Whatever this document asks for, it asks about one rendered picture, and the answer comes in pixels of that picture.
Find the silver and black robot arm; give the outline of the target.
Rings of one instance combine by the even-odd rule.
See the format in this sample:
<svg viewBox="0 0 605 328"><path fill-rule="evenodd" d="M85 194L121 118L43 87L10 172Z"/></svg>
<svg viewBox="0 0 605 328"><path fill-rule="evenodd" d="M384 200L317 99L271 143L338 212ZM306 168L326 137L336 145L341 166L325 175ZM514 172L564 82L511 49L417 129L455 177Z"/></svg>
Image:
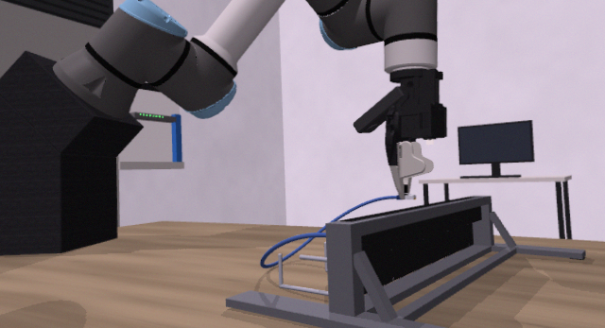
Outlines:
<svg viewBox="0 0 605 328"><path fill-rule="evenodd" d="M153 2L126 0L53 71L73 93L115 118L126 117L145 82L195 117L210 118L233 100L237 62L284 1L232 0L205 35L188 42L187 30ZM438 0L306 2L335 50L384 42L387 74L438 68ZM396 86L354 121L356 131L374 131L403 96Z"/></svg>

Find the blue network cable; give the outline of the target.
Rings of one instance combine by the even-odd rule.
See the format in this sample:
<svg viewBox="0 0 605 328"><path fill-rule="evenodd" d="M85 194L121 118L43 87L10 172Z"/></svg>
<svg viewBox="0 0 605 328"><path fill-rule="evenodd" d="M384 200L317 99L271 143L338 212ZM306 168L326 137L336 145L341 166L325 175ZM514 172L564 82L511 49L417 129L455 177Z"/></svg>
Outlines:
<svg viewBox="0 0 605 328"><path fill-rule="evenodd" d="M350 212L365 206L367 204L379 201L379 200L384 200L384 199L397 199L396 196L388 196L388 197L382 197L382 198L377 198L377 199L371 199L368 200L366 202L363 202L357 206L355 206L354 208L346 211L345 213L341 214L340 216L336 217L335 219L333 219L331 222L334 221L338 221L339 219L341 219L342 217L346 216L347 214L349 214ZM292 251L290 254L288 254L287 256L285 256L283 258L283 261L285 261L286 259L288 259L289 257L291 257L292 255L294 255L295 253L297 253L299 250L301 250L303 247L305 247L309 242L311 242L315 237L326 237L326 233L323 233L323 231L326 230L325 226L323 228L321 228L318 232L316 233L305 233L305 234L300 234L300 235L296 235L296 236L292 236L286 240L283 240L281 242L279 242L278 244L274 245L272 248L270 248L262 257L261 261L260 261L260 265L262 268L272 268L274 266L278 265L278 261L272 263L272 264L268 264L265 265L264 262L267 259L267 257L274 252L275 250L277 250L278 248L280 248L281 246L288 244L290 242L296 241L296 240L300 240L300 239L305 239L305 238L309 238L307 241L305 241L302 245L300 245L298 248L296 248L294 251Z"/></svg>

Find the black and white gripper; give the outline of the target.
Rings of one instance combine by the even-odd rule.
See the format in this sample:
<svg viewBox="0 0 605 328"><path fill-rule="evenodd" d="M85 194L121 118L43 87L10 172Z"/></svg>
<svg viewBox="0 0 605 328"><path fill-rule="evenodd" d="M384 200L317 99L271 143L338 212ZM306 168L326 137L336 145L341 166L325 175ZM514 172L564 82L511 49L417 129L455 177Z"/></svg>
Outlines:
<svg viewBox="0 0 605 328"><path fill-rule="evenodd" d="M404 94L389 107L385 135L388 163L400 199L409 196L413 177L434 168L433 162L422 155L416 139L447 137L447 107L440 103L440 80L443 72L437 69L411 68L389 74L389 81L401 83Z"/></svg>

